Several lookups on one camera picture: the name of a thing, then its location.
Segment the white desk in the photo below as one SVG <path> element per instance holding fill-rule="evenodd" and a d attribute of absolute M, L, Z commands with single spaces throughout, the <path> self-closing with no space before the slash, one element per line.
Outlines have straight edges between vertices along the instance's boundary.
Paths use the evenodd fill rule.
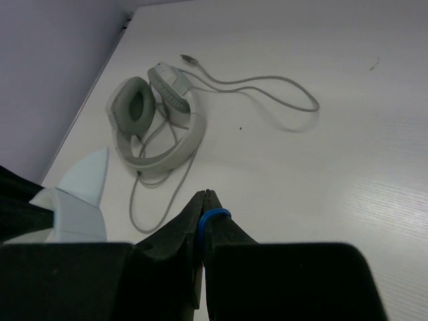
<path fill-rule="evenodd" d="M 319 117 L 254 93 L 258 102 L 242 94 L 200 93 L 207 132 L 168 220 L 195 192 L 215 189 L 234 220 L 260 242 L 354 244 L 372 268 L 391 320 L 426 320 L 426 12 L 422 0 L 217 0 L 143 7 L 43 183 L 54 186 L 86 154 L 113 147 L 104 112 L 110 93 L 127 77 L 146 77 L 159 60 L 183 67 L 179 54 L 190 54 L 230 80 L 290 77 L 320 101 Z M 289 86 L 261 86 L 309 106 Z M 286 130 L 301 126 L 301 132 Z M 160 138 L 154 149 L 162 148 Z M 159 220 L 184 169 L 159 189 L 137 190 L 141 224 Z M 112 150 L 101 206 L 111 241 L 143 238 L 128 219 L 133 180 Z M 195 319 L 208 320 L 205 308 Z"/>

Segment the blue cable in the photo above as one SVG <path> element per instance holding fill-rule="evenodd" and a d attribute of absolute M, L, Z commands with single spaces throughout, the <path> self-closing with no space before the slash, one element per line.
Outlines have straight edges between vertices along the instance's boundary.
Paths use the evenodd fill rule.
<path fill-rule="evenodd" d="M 213 216 L 228 216 L 232 217 L 232 214 L 226 209 L 210 209 L 209 211 L 205 212 L 204 215 L 202 215 L 201 219 L 198 223 L 198 245 L 199 249 L 201 251 L 203 250 L 203 234 L 205 230 L 205 225 L 207 224 L 208 220 L 212 218 Z"/>

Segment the headphones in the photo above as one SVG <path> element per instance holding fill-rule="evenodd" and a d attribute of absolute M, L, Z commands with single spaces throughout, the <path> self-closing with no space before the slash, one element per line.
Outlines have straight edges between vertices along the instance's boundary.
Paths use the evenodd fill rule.
<path fill-rule="evenodd" d="M 138 171 L 169 171 L 183 164 L 196 151 L 207 122 L 192 83 L 179 69 L 161 62 L 149 69 L 147 75 L 151 86 L 168 107 L 190 114 L 189 129 L 176 145 L 150 158 L 133 155 L 131 138 L 147 133 L 156 110 L 150 84 L 140 77 L 123 81 L 111 95 L 106 111 L 113 127 L 116 151 L 129 167 Z"/>

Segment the scratch mark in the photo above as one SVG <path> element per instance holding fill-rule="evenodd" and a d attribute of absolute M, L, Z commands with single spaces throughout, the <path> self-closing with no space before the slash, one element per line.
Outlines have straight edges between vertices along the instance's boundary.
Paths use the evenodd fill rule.
<path fill-rule="evenodd" d="M 381 62 L 381 58 L 380 57 L 377 58 L 377 62 L 373 66 L 371 66 L 371 68 L 369 69 L 369 71 L 371 72 L 372 70 L 374 70 L 376 68 L 376 66 L 379 65 L 379 62 Z"/>

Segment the ear cushion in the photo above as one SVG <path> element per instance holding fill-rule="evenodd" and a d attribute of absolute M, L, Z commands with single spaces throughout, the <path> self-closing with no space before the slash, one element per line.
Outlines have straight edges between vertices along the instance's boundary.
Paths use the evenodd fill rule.
<path fill-rule="evenodd" d="M 190 112 L 190 106 L 187 101 L 182 99 L 180 95 L 162 79 L 154 68 L 149 69 L 147 75 L 153 88 L 162 96 L 163 100 L 168 105 L 185 114 Z"/>
<path fill-rule="evenodd" d="M 150 86 L 140 77 L 126 81 L 113 100 L 111 111 L 119 131 L 144 135 L 153 121 L 156 109 Z"/>

